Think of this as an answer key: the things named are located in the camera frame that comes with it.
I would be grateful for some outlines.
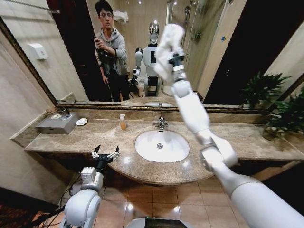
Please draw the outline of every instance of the leaves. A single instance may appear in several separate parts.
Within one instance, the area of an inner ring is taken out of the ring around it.
[[[277,131],[302,132],[304,134],[304,87],[300,94],[290,97],[289,102],[275,102],[276,110],[271,115],[268,126],[275,127]]]
[[[242,89],[243,103],[249,104],[250,108],[263,101],[271,102],[274,97],[281,93],[281,84],[290,77],[281,77],[281,74],[262,75],[261,72],[251,78],[247,86]]]

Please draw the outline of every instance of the bathroom sink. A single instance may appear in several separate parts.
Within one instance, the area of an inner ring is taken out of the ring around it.
[[[159,104],[160,103],[157,102],[157,101],[149,101],[149,102],[144,103],[143,105],[145,105],[145,106],[152,106],[152,107],[159,107]],[[168,102],[162,102],[162,106],[163,107],[174,107],[173,104],[170,104]]]
[[[171,131],[148,131],[135,140],[136,152],[152,162],[178,162],[190,151],[189,144],[180,134]]]

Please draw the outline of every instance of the dark door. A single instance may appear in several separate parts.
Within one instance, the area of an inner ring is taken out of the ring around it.
[[[240,105],[240,92],[265,73],[304,20],[302,0],[247,0],[205,104]]]
[[[47,0],[61,37],[90,101],[111,101],[95,58],[94,30],[86,0]]]

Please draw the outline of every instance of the soap bottle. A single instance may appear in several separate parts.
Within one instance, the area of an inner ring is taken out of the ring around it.
[[[125,129],[127,128],[127,124],[126,124],[125,119],[124,119],[125,114],[120,114],[119,116],[120,116],[120,117],[119,117],[119,120],[120,120],[120,128],[121,128],[122,130],[125,130]]]

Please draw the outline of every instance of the white cloth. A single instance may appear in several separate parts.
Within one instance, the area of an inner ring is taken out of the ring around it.
[[[180,47],[180,41],[184,35],[184,29],[175,24],[166,25],[161,37],[159,45],[157,45],[155,58],[155,72],[162,77],[163,80],[172,81],[172,65],[169,64],[170,53],[177,52]]]
[[[116,10],[113,12],[114,20],[119,21],[122,20],[124,23],[127,23],[129,21],[129,16],[127,12],[121,12],[119,10]]]

